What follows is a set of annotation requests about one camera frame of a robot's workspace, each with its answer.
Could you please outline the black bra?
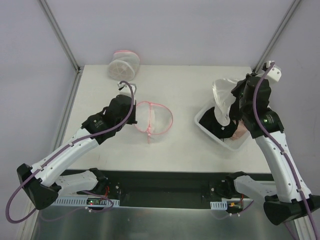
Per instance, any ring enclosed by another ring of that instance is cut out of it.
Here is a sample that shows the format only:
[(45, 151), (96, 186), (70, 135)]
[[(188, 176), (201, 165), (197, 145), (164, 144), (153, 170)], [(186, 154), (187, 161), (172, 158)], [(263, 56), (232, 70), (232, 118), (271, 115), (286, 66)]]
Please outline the black bra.
[(233, 123), (236, 124), (234, 129), (231, 130), (231, 136), (236, 131), (238, 122), (241, 121), (236, 110), (232, 109), (236, 97), (232, 95), (231, 91), (236, 87), (238, 81), (236, 78), (221, 78), (214, 80), (212, 83), (215, 119), (223, 127), (233, 125)]

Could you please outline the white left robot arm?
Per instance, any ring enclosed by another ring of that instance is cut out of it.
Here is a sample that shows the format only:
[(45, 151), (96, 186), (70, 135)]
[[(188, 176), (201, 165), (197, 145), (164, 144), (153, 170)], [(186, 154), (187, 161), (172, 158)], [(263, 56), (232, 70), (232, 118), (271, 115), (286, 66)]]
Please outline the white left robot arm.
[(114, 137), (124, 125), (136, 122), (135, 97), (119, 94), (102, 111), (89, 116), (65, 145), (31, 166), (20, 165), (19, 181), (35, 208), (43, 210), (70, 193), (104, 195), (107, 179), (97, 168), (68, 176), (62, 173), (85, 153)]

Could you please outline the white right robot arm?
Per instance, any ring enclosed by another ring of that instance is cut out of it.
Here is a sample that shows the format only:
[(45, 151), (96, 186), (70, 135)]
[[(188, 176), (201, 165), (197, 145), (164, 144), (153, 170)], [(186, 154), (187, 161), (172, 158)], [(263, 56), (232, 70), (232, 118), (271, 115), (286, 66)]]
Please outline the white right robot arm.
[(289, 151), (280, 117), (269, 108), (269, 81), (247, 74), (232, 90), (235, 105), (245, 127), (261, 149), (276, 189), (271, 190), (244, 172), (225, 184), (230, 197), (243, 194), (262, 205), (268, 220), (280, 225), (312, 213), (320, 208), (320, 197), (304, 183)]

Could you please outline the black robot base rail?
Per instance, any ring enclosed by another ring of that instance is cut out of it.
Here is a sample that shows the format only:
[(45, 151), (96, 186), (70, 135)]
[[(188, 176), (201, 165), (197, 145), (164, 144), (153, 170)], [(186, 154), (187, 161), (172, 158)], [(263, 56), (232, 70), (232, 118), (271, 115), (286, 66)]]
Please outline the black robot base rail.
[(106, 186), (97, 194), (122, 207), (209, 209), (211, 202), (244, 197), (229, 192), (227, 172), (102, 171)]

